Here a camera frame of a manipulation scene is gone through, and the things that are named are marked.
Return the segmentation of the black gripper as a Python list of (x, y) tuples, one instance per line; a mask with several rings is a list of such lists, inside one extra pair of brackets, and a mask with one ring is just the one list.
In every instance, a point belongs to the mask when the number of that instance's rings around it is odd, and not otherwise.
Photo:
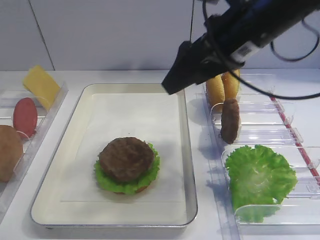
[(161, 85), (169, 94), (175, 94), (192, 85), (199, 85), (210, 78), (242, 66), (231, 57), (240, 46), (240, 30), (245, 20), (242, 14), (210, 16), (205, 20), (206, 32), (194, 42), (183, 41), (177, 58)]

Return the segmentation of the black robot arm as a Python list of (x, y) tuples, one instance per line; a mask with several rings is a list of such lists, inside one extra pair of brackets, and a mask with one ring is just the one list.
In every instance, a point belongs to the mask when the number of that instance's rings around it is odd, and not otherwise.
[(281, 96), (259, 89), (241, 77), (235, 70), (245, 65), (252, 55), (266, 45), (284, 62), (298, 62), (307, 55), (284, 57), (276, 52), (274, 39), (300, 22), (317, 38), (320, 33), (305, 22), (305, 17), (320, 9), (318, 0), (229, 0), (229, 8), (222, 15), (207, 13), (207, 1), (202, 1), (204, 33), (195, 42), (184, 41), (176, 59), (161, 85), (169, 94), (175, 94), (193, 84), (199, 85), (223, 73), (230, 73), (240, 83), (271, 98), (307, 100), (319, 93), (305, 96)]

